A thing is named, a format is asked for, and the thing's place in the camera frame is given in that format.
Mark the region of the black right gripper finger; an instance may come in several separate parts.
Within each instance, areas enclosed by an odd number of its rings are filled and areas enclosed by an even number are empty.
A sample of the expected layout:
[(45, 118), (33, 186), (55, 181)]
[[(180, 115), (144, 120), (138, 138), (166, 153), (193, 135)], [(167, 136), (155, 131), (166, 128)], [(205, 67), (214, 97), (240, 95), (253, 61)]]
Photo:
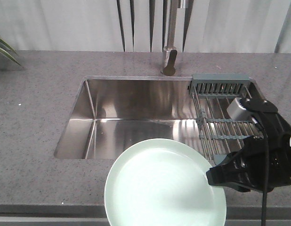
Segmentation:
[(211, 186), (241, 186), (244, 170), (239, 163), (240, 154), (231, 152), (215, 167), (206, 172), (208, 184)]

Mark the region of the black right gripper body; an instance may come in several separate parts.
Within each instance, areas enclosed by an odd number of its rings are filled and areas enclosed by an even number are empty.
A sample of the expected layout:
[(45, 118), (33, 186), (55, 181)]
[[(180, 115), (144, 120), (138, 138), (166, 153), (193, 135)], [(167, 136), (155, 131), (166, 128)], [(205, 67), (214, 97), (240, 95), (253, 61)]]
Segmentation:
[(243, 139), (239, 151), (241, 186), (228, 186), (239, 192), (271, 192), (291, 185), (291, 126), (279, 113), (254, 113), (251, 118), (261, 138)]

